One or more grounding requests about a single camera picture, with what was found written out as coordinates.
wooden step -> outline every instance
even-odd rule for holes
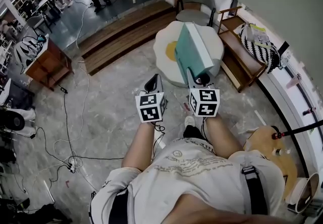
[[[94,75],[116,59],[154,39],[157,32],[166,28],[175,18],[176,13],[170,12],[119,36],[85,59],[87,73]]]
[[[159,1],[130,13],[85,39],[79,45],[81,55],[85,59],[126,32],[174,10],[169,3]]]

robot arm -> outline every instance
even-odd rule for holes
[[[215,117],[220,105],[220,91],[214,88],[212,76],[206,72],[197,80],[187,68],[187,79],[190,90],[189,104],[196,117]]]
[[[157,122],[163,119],[166,109],[166,98],[162,78],[155,74],[140,87],[136,96],[136,106],[142,123]]]

yellow circle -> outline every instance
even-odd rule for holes
[[[167,57],[176,62],[176,58],[175,58],[175,47],[176,47],[177,41],[173,41],[172,43],[169,43],[166,47],[166,55]]]

sneaker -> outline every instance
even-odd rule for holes
[[[105,3],[106,3],[106,5],[108,5],[108,6],[110,6],[110,5],[112,5],[112,3],[111,3],[111,1],[110,0],[108,0],[108,1],[104,1]]]
[[[95,7],[94,12],[97,13],[97,12],[101,11],[102,9],[103,9],[103,7],[101,5],[97,6],[97,7]]]
[[[69,4],[67,4],[67,7],[69,8],[70,6],[72,6],[73,5],[73,0],[72,1],[70,1],[70,3]]]
[[[187,117],[185,118],[185,123],[184,123],[184,125],[185,125],[185,128],[186,128],[188,125],[191,125],[191,126],[194,126],[194,127],[195,127],[195,119],[194,119],[194,117],[193,117],[193,116],[187,116]]]

round wooden table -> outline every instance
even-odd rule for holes
[[[285,179],[285,190],[283,198],[285,199],[289,193],[294,188],[294,185],[297,180],[297,168],[296,164],[289,154],[284,154],[282,156],[273,155],[274,149],[286,149],[281,139],[273,140],[272,134],[275,133],[275,129],[271,126],[262,126],[259,127],[244,144],[243,148],[248,151],[258,150],[262,153],[267,159],[275,163],[283,173]]]

